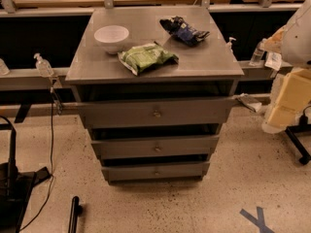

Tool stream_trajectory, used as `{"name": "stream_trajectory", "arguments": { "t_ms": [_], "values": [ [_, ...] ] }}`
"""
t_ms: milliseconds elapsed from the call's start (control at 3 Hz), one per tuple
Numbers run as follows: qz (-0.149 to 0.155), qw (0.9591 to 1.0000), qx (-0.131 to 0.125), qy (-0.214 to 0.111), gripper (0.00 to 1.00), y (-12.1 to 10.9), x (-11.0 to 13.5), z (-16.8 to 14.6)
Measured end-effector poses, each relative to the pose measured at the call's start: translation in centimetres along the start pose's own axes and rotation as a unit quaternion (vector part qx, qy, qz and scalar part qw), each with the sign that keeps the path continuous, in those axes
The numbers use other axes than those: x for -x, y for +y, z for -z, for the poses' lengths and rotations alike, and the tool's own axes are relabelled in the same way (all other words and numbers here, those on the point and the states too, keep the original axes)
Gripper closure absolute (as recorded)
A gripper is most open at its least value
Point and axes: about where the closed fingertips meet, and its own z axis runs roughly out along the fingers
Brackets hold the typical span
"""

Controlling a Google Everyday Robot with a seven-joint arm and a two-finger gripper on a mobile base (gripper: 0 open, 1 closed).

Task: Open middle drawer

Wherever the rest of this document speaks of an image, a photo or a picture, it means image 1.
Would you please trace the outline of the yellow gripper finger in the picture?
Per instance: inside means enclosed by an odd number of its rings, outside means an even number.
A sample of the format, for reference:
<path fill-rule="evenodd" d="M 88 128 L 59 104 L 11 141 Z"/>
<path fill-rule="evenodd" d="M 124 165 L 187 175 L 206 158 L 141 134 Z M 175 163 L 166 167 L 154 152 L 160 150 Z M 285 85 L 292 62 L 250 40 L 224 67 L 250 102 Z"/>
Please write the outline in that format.
<path fill-rule="evenodd" d="M 267 106 L 261 129 L 265 133 L 277 134 L 295 122 L 296 111 L 284 107 Z"/>
<path fill-rule="evenodd" d="M 296 74 L 285 77 L 280 97 L 280 105 L 296 112 L 301 111 L 311 101 L 311 80 Z"/>

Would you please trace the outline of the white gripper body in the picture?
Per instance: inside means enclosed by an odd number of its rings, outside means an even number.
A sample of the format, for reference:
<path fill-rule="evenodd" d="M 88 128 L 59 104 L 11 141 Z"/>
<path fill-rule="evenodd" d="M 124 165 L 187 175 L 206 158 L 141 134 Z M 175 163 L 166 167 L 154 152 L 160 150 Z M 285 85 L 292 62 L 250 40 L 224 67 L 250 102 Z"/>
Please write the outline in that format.
<path fill-rule="evenodd" d="M 310 96 L 311 70 L 294 67 L 286 75 L 278 74 L 272 84 L 271 95 Z"/>

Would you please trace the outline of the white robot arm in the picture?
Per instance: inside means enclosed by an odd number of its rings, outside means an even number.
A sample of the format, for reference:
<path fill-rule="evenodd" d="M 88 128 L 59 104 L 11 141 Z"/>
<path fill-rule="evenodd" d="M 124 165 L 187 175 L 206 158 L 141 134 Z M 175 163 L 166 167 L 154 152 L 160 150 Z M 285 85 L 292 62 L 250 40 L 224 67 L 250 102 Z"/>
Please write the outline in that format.
<path fill-rule="evenodd" d="M 295 117 L 311 101 L 311 0 L 301 7 L 264 44 L 268 51 L 276 51 L 293 69 L 278 75 L 273 82 L 261 128 L 276 134 L 295 122 Z"/>

